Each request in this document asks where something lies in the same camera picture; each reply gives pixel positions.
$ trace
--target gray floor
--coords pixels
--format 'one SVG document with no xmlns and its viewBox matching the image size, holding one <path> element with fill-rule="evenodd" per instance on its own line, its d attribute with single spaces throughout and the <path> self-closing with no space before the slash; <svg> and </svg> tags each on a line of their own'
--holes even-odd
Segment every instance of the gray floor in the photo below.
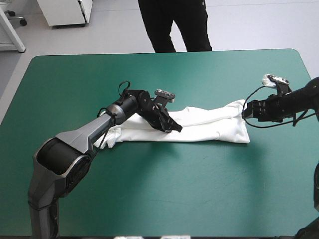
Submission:
<svg viewBox="0 0 319 239">
<path fill-rule="evenodd" d="M 208 35 L 214 50 L 293 48 L 312 78 L 319 76 L 319 0 L 206 0 Z M 93 0 L 90 23 L 52 29 L 36 0 L 14 0 L 25 27 L 12 24 L 27 51 L 0 52 L 0 122 L 30 60 L 37 55 L 153 52 L 137 0 Z M 174 25 L 177 51 L 185 51 Z"/>
</svg>

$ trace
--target black pants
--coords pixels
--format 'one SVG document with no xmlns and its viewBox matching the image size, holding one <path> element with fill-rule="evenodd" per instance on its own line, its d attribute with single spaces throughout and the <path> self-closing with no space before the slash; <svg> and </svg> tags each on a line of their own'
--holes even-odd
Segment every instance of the black pants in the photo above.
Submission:
<svg viewBox="0 0 319 239">
<path fill-rule="evenodd" d="M 211 51 L 205 0 L 139 0 L 146 32 L 155 52 L 176 52 L 170 38 L 173 21 L 187 51 Z"/>
</svg>

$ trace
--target white fabric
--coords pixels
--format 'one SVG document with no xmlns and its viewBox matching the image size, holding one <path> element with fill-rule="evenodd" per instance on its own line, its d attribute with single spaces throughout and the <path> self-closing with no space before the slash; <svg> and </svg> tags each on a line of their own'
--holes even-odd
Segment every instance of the white fabric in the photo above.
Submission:
<svg viewBox="0 0 319 239">
<path fill-rule="evenodd" d="M 221 140 L 234 143 L 249 143 L 245 122 L 241 118 L 244 100 L 234 101 L 225 107 L 204 110 L 186 107 L 182 111 L 169 112 L 169 115 L 181 126 L 181 132 L 165 133 L 153 129 L 146 120 L 134 114 L 121 125 L 110 128 L 101 149 L 106 144 L 112 148 L 123 141 L 177 141 L 195 142 Z M 98 147 L 103 136 L 94 145 Z"/>
</svg>

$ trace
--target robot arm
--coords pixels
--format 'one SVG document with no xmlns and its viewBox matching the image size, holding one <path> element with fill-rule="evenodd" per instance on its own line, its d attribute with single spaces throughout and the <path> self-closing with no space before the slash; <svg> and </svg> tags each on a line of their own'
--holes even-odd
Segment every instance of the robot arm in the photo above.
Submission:
<svg viewBox="0 0 319 239">
<path fill-rule="evenodd" d="M 243 111 L 244 119 L 257 118 L 258 121 L 282 122 L 285 118 L 296 118 L 296 113 L 313 109 L 319 111 L 319 77 L 314 78 L 305 87 L 291 91 L 289 82 L 281 77 L 265 75 L 263 84 L 277 89 L 276 95 L 265 100 L 253 100 L 247 103 Z"/>
<path fill-rule="evenodd" d="M 97 152 L 93 143 L 110 127 L 138 113 L 155 129 L 182 130 L 165 108 L 174 94 L 156 90 L 157 97 L 152 100 L 147 91 L 129 90 L 129 86 L 117 101 L 104 108 L 105 114 L 79 129 L 57 134 L 35 153 L 28 191 L 33 238 L 59 238 L 58 199 L 66 197 L 87 174 Z"/>
<path fill-rule="evenodd" d="M 319 120 L 319 77 L 314 78 L 308 82 L 305 87 L 296 91 L 291 91 L 289 82 L 286 79 L 272 75 L 265 75 L 263 84 L 266 87 L 277 89 L 277 95 L 270 95 L 265 100 L 253 100 L 247 103 L 247 109 L 243 111 L 242 118 L 245 121 L 248 118 L 257 118 L 258 121 L 283 122 L 284 118 L 293 117 L 293 120 L 270 126 L 256 126 L 246 121 L 249 125 L 258 128 L 267 128 L 292 122 L 293 126 L 295 126 L 299 120 L 313 115 L 316 115 Z M 305 117 L 308 110 L 314 110 L 315 113 Z M 304 113 L 296 118 L 296 113 L 299 112 Z M 317 211 L 319 211 L 319 164 L 317 165 L 314 174 L 314 206 Z M 294 236 L 294 239 L 317 238 L 319 238 L 319 218 L 305 228 L 300 229 Z"/>
</svg>

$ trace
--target green table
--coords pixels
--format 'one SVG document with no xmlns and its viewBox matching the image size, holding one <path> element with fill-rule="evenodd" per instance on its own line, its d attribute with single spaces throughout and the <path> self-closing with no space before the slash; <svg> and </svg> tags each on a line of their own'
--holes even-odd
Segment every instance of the green table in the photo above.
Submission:
<svg viewBox="0 0 319 239">
<path fill-rule="evenodd" d="M 118 98 L 119 82 L 176 93 L 171 111 L 214 109 L 246 98 L 265 73 L 288 78 L 295 90 L 310 80 L 292 49 L 35 57 L 0 126 L 0 235 L 31 234 L 34 152 L 92 120 Z M 61 235 L 294 235 L 318 216 L 318 130 L 310 118 L 297 127 L 249 127 L 247 145 L 118 143 L 101 151 L 86 178 L 60 199 Z"/>
</svg>

